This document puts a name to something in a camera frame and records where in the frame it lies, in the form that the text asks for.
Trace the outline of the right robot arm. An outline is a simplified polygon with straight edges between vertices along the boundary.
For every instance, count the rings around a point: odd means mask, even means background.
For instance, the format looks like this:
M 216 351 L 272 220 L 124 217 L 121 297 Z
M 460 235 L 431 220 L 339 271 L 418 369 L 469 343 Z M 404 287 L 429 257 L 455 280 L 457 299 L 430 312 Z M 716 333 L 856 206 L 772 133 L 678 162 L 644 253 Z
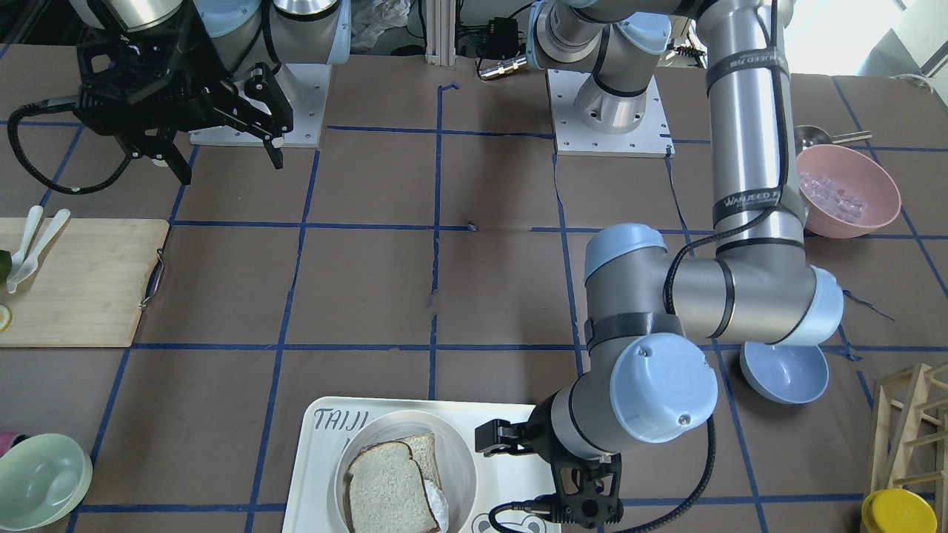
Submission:
M 348 1 L 74 1 L 85 29 L 76 47 L 73 114 L 183 184 L 192 172 L 179 133 L 227 126 L 281 146 L 302 105 L 291 64 L 341 64 L 351 50 Z

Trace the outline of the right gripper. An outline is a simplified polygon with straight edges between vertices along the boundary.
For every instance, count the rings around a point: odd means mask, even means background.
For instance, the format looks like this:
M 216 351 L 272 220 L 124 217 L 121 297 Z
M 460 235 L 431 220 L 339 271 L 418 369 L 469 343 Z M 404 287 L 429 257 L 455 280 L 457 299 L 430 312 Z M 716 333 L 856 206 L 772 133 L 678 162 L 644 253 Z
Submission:
M 96 134 L 122 136 L 131 158 L 151 159 L 190 185 L 177 133 L 226 125 L 260 139 L 274 168 L 284 169 L 277 141 L 293 130 L 294 118 L 278 68 L 252 65 L 239 91 L 199 15 L 173 15 L 122 35 L 85 27 L 76 52 L 77 118 Z

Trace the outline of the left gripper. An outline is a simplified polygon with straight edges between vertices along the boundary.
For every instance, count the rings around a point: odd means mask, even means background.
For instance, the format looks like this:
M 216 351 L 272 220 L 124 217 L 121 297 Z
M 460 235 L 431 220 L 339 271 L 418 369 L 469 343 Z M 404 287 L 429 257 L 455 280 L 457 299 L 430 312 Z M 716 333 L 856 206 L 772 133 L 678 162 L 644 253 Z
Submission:
M 548 463 L 572 461 L 573 454 L 555 434 L 555 395 L 535 406 L 526 422 L 493 419 L 475 429 L 477 453 L 535 453 Z

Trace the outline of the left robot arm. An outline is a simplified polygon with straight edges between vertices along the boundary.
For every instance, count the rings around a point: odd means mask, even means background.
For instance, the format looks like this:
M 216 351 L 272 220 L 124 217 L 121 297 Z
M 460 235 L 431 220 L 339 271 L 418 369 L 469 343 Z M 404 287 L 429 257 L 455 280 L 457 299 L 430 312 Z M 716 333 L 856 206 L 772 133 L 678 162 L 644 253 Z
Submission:
M 840 286 L 804 252 L 791 73 L 792 1 L 538 1 L 526 61 L 590 74 L 593 109 L 643 104 L 668 15 L 709 48 L 713 234 L 675 255 L 656 229 L 606 227 L 586 248 L 590 370 L 528 421 L 476 429 L 484 455 L 585 460 L 709 426 L 718 399 L 697 338 L 816 345 L 842 320 Z

